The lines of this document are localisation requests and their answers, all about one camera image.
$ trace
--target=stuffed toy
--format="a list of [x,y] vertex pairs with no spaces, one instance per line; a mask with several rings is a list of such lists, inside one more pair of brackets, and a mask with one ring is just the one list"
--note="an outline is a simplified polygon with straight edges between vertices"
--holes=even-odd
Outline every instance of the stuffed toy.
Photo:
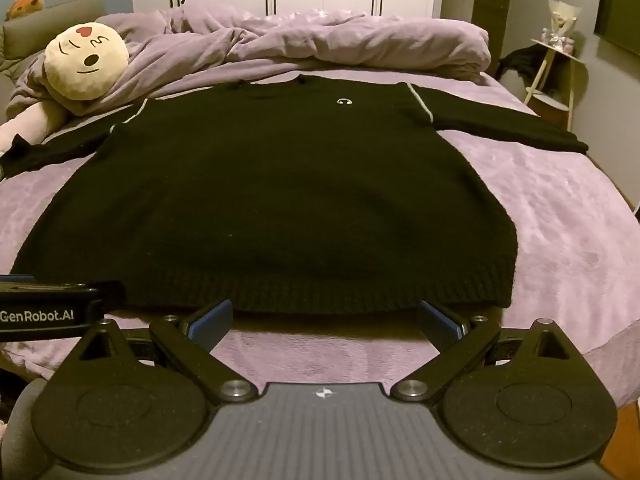
[[[129,65],[129,52],[120,35],[103,23],[83,23],[57,35],[44,51],[48,85],[74,101],[105,95]],[[0,126],[0,155],[20,135],[39,144],[59,130],[68,112],[55,100],[43,100]]]
[[20,18],[27,14],[32,14],[38,10],[42,10],[44,7],[44,0],[15,0],[9,10],[7,11],[7,20],[14,18]]
[[89,101],[106,94],[128,64],[124,40],[102,23],[70,27],[44,51],[47,82],[73,101]]

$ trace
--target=bed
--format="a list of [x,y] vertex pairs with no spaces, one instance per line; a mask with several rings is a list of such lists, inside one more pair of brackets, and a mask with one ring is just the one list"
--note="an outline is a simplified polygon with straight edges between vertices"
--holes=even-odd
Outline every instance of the bed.
[[[409,82],[486,104],[532,113],[492,78],[475,81],[363,68],[287,70],[260,84],[300,73],[393,84]],[[172,93],[158,98],[172,98]],[[90,116],[68,126],[95,120]],[[640,228],[625,200],[578,153],[545,152],[464,132],[439,132],[478,172],[513,219],[518,255],[511,307],[470,307],[504,326],[526,328],[540,317],[565,330],[624,406],[640,397]],[[55,193],[86,162],[77,158],[0,183],[0,274],[10,272],[23,241]],[[117,312],[123,328],[146,326],[153,312]],[[236,316],[212,352],[259,388],[266,382],[380,381],[386,388],[436,355],[411,312],[351,317]],[[48,378],[75,340],[8,343],[0,367]]]

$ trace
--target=side table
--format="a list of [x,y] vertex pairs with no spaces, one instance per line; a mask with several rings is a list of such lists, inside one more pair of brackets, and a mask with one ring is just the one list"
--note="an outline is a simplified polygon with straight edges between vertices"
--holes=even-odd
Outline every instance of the side table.
[[[575,63],[580,63],[583,65],[584,63],[580,61],[577,57],[566,54],[561,50],[558,50],[552,47],[551,45],[542,43],[541,41],[538,41],[538,40],[531,40],[531,41],[547,47],[548,51],[545,55],[545,59],[543,59],[542,64],[540,65],[540,69],[538,70],[538,73],[536,74],[536,77],[533,80],[532,85],[530,86],[530,88],[527,88],[527,96],[524,99],[524,104],[528,105],[529,101],[531,101],[531,98],[534,97],[536,99],[540,99],[542,102],[550,106],[554,106],[555,108],[558,108],[560,110],[567,111],[568,116],[566,121],[566,129],[568,131],[571,131],[571,128],[574,124]],[[569,58],[570,81],[569,81],[569,102],[567,105],[556,101],[555,99],[547,96],[546,94],[543,94],[538,90],[538,87],[542,88],[545,85],[546,78],[549,76],[549,71],[551,70],[551,65],[554,62],[554,57],[556,56],[556,54],[559,54],[560,56],[566,56]]]

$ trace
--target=gray plastic housing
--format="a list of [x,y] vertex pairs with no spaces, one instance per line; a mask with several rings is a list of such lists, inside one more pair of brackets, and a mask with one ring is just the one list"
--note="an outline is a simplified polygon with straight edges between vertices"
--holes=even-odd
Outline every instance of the gray plastic housing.
[[387,397],[378,383],[271,383],[254,402],[222,407],[178,456],[146,470],[96,474],[57,464],[31,429],[44,387],[31,383],[10,417],[4,480],[610,480],[596,463],[516,470],[465,452],[422,404]]

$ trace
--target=screw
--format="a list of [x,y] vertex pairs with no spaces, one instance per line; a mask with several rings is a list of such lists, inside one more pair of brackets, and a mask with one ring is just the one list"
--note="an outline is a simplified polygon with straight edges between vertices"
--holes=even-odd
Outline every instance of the screw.
[[427,392],[427,385],[416,379],[400,381],[396,386],[398,393],[405,397],[418,397]]
[[241,379],[234,379],[223,383],[222,386],[220,386],[220,392],[226,397],[239,399],[240,397],[247,396],[251,392],[251,384]]

